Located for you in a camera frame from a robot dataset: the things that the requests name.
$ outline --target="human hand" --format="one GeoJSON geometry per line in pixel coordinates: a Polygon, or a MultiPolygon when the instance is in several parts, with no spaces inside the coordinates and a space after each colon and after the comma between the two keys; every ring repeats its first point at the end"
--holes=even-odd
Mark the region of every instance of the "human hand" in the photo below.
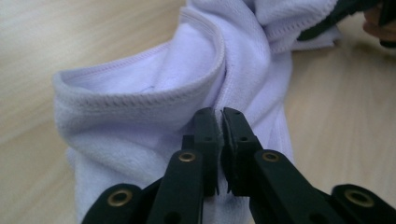
{"type": "Polygon", "coordinates": [[[381,27],[378,25],[381,7],[382,5],[380,4],[364,11],[366,21],[363,24],[363,30],[382,41],[396,42],[396,20],[381,27]]]}

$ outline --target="white cloth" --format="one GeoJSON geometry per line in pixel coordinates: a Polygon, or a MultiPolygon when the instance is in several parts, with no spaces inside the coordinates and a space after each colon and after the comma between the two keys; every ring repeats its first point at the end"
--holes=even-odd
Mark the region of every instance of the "white cloth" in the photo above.
{"type": "MultiPolygon", "coordinates": [[[[283,110],[290,50],[335,0],[191,0],[174,38],[138,55],[54,76],[55,120],[70,146],[78,223],[107,188],[160,178],[194,112],[242,111],[265,148],[292,160],[283,110]]],[[[248,223],[247,200],[206,199],[204,223],[248,223]]]]}

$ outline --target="wood grain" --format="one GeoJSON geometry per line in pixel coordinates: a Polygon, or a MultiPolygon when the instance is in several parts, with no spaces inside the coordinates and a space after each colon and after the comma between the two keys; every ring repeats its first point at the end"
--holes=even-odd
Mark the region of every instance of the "wood grain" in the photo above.
{"type": "MultiPolygon", "coordinates": [[[[52,116],[51,77],[169,40],[182,0],[0,3],[0,223],[75,223],[74,177],[52,116]]],[[[396,206],[396,54],[340,25],[335,48],[293,53],[286,113],[296,165],[327,192],[371,189],[396,206]]]]}

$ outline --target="wooden table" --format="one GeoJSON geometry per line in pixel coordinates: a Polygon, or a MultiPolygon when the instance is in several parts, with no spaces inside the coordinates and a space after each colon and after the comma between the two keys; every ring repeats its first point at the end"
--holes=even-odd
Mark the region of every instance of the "wooden table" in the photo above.
{"type": "MultiPolygon", "coordinates": [[[[169,40],[183,0],[0,3],[0,223],[75,223],[74,177],[51,77],[169,40]]],[[[286,100],[298,169],[326,192],[353,183],[396,206],[396,52],[341,23],[335,48],[293,53],[286,100]]]]}

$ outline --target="black object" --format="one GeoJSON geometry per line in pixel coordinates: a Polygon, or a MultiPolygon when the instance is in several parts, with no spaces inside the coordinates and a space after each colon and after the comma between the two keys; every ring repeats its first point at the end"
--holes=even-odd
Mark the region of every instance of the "black object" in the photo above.
{"type": "MultiPolygon", "coordinates": [[[[163,178],[145,189],[107,189],[82,223],[202,223],[203,199],[218,188],[221,141],[213,109],[199,110],[193,120],[195,135],[183,137],[163,178]]],[[[222,121],[228,191],[250,198],[257,224],[396,223],[396,210],[367,189],[341,185],[327,195],[312,187],[283,154],[262,148],[240,111],[224,108],[222,121]]]]}
{"type": "MultiPolygon", "coordinates": [[[[334,26],[346,16],[353,15],[356,12],[365,11],[371,7],[375,7],[379,2],[379,0],[338,0],[333,11],[328,17],[326,17],[314,27],[302,31],[297,40],[306,41],[313,39],[334,26]]],[[[389,22],[396,20],[396,1],[383,0],[382,2],[383,6],[378,23],[379,26],[384,26],[389,22]]],[[[381,40],[380,44],[385,48],[396,48],[395,42],[381,40]]]]}

